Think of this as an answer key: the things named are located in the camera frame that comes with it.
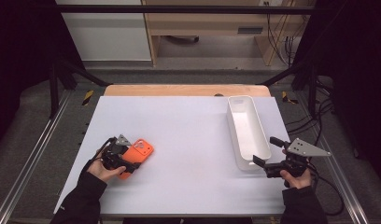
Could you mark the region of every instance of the white table surface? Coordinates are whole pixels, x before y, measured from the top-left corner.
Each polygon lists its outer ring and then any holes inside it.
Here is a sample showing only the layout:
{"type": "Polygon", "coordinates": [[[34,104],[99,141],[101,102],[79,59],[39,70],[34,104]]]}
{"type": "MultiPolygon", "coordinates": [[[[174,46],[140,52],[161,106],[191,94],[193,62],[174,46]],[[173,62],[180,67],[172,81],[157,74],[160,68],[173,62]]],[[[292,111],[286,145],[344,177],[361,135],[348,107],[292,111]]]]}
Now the white table surface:
{"type": "MultiPolygon", "coordinates": [[[[274,97],[254,97],[266,138],[289,141],[274,97]]],[[[110,137],[144,138],[155,151],[126,180],[114,178],[100,199],[115,217],[216,217],[282,214],[281,178],[238,169],[227,97],[102,96],[54,213],[84,164],[110,137]]],[[[272,158],[285,159],[270,144],[272,158]]]]}

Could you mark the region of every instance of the white tray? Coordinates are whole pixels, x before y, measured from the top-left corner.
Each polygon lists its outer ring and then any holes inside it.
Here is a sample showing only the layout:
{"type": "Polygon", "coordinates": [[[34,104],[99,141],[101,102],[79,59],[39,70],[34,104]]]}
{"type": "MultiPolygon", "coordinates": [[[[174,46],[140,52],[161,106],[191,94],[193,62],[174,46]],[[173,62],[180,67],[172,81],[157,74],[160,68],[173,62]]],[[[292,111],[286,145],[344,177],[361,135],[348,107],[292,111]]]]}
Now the white tray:
{"type": "Polygon", "coordinates": [[[250,96],[228,98],[227,118],[237,166],[241,170],[258,170],[253,155],[267,161],[272,156],[254,101],[250,96]]]}

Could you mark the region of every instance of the person's arm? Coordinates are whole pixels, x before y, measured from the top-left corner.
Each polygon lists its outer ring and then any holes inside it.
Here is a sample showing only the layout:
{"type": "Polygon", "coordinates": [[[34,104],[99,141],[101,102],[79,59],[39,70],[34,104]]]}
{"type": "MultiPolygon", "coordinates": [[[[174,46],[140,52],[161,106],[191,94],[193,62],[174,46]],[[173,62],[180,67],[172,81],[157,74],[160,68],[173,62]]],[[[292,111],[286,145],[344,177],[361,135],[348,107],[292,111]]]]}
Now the person's arm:
{"type": "Polygon", "coordinates": [[[306,169],[302,176],[293,177],[287,171],[281,176],[289,182],[290,189],[283,190],[286,209],[281,217],[281,224],[325,224],[328,219],[311,187],[310,171],[306,169]]]}
{"type": "Polygon", "coordinates": [[[79,177],[77,186],[64,198],[51,224],[98,223],[99,200],[106,190],[106,182],[124,170],[125,167],[120,167],[108,171],[100,160],[95,160],[79,177]]]}

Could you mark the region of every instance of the white wall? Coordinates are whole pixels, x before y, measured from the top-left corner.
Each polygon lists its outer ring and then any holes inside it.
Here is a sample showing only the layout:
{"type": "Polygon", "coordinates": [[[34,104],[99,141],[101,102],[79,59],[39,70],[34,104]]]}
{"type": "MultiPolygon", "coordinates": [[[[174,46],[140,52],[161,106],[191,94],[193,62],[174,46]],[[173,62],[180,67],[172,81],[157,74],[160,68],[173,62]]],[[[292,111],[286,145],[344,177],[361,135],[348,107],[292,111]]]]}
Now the white wall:
{"type": "MultiPolygon", "coordinates": [[[[63,5],[141,5],[139,0],[56,0],[63,5]]],[[[83,61],[151,61],[139,14],[63,13],[83,61]]]]}

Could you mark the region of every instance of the orange object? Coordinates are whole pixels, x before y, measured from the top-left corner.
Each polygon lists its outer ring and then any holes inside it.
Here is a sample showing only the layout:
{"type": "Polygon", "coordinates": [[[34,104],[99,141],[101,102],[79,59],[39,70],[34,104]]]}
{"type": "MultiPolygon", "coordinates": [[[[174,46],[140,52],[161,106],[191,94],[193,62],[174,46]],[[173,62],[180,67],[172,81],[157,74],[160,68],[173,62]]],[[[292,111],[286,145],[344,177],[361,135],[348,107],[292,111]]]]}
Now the orange object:
{"type": "MultiPolygon", "coordinates": [[[[149,155],[153,152],[153,146],[145,141],[144,139],[140,138],[135,143],[133,143],[129,149],[121,156],[122,159],[125,161],[129,161],[132,163],[135,162],[144,162],[149,155]]],[[[129,177],[131,173],[123,172],[121,175],[119,175],[120,179],[126,179],[129,177]]]]}

